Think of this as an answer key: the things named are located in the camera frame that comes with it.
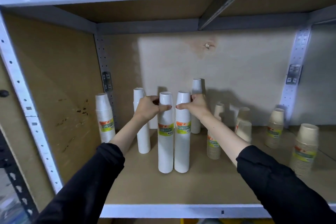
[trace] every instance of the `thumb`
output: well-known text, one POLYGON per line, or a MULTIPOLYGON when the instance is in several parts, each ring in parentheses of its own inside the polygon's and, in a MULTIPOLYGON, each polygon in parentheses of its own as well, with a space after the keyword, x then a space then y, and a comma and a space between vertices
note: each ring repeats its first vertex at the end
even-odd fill
POLYGON ((159 112, 168 111, 171 109, 171 105, 159 105, 159 112))
POLYGON ((179 110, 188 109, 189 105, 190 103, 182 103, 182 104, 178 104, 176 108, 179 110))

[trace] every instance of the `person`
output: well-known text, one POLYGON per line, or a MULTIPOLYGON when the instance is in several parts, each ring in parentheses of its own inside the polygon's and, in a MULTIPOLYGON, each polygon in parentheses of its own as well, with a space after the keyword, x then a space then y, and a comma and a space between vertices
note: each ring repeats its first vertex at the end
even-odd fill
MULTIPOLYGON (((275 223, 336 223, 336 213, 317 192, 290 168, 242 140, 217 120, 202 94, 192 95, 191 103, 176 107, 188 109, 210 130, 275 223)), ((98 146, 96 154, 65 184, 35 223, 97 223, 137 132, 159 112, 171 108, 158 105, 157 96, 141 99, 133 118, 109 143, 98 146)))

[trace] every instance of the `cup label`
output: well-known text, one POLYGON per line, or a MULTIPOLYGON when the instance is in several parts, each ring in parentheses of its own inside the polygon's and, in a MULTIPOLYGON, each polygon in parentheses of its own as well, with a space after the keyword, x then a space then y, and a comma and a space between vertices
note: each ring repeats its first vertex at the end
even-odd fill
POLYGON ((279 138, 281 136, 282 130, 281 129, 274 129, 271 127, 267 127, 267 135, 273 138, 279 138))
POLYGON ((174 123, 170 125, 158 124, 160 136, 171 136, 174 133, 174 123))
POLYGON ((99 122, 100 125, 100 130, 102 132, 107 132, 107 131, 111 131, 114 129, 114 121, 113 118, 111 120, 108 121, 100 121, 99 122))
POLYGON ((187 134, 191 131, 191 121, 190 122, 176 122, 176 131, 178 134, 187 134))
POLYGON ((217 141, 212 138, 211 136, 208 135, 208 146, 212 147, 212 148, 218 148, 219 144, 217 143, 217 141))
POLYGON ((293 157, 303 162, 309 163, 309 162, 313 162, 316 156, 316 153, 317 153, 316 151, 306 151, 296 145, 294 146, 293 157))

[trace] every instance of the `cup stack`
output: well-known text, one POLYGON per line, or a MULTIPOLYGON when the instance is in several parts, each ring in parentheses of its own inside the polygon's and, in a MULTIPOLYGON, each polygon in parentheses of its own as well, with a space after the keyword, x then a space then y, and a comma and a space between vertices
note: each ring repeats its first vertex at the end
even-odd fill
POLYGON ((96 95, 96 114, 102 143, 108 143, 115 135, 112 108, 106 93, 96 95))
POLYGON ((304 176, 310 172, 318 147, 319 128, 312 124, 301 124, 290 161, 296 175, 304 176))
MULTIPOLYGON (((139 101, 145 96, 143 88, 135 88, 133 90, 133 107, 134 112, 137 110, 139 101)), ((149 125, 146 123, 136 135, 138 141, 138 150, 141 154, 146 154, 151 150, 151 142, 149 140, 149 125)))
POLYGON ((249 121, 249 116, 250 116, 250 108, 248 107, 242 107, 239 109, 238 115, 237 115, 237 119, 236 119, 236 126, 234 127, 234 132, 237 132, 238 126, 239 126, 239 122, 241 120, 247 120, 249 121))
MULTIPOLYGON (((170 92, 160 92, 160 105, 173 106, 170 92)), ((170 173, 174 165, 174 119, 173 110, 161 112, 157 115, 157 148, 159 154, 159 171, 170 173)))
MULTIPOLYGON (((190 102, 190 92, 179 91, 176 105, 190 102)), ((191 114, 187 109, 175 109, 174 169, 179 173, 189 170, 191 114)))
MULTIPOLYGON (((218 103, 215 106, 214 117, 217 120, 222 121, 222 114, 224 112, 224 104, 218 103)), ((207 155, 211 159, 219 159, 221 157, 221 147, 214 139, 213 135, 208 130, 208 140, 207 140, 207 155)))
POLYGON ((276 149, 279 147, 281 133, 284 128, 284 113, 283 109, 275 108, 269 118, 265 141, 265 145, 269 148, 276 149))
MULTIPOLYGON (((200 78, 192 80, 191 94, 202 94, 202 80, 200 78)), ((195 116, 191 116, 191 133, 198 134, 201 132, 201 122, 195 116)))
POLYGON ((236 131, 237 136, 248 143, 252 141, 252 123, 247 120, 241 120, 236 131))

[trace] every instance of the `black sleeve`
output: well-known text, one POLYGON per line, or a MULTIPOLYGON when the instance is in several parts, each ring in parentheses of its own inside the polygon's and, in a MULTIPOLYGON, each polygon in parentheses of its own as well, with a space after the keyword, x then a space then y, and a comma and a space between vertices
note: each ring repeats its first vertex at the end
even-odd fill
POLYGON ((287 166, 251 145, 237 157, 237 171, 275 223, 336 223, 336 213, 287 166))
POLYGON ((97 223, 107 194, 124 168, 119 147, 103 143, 65 184, 34 223, 97 223))

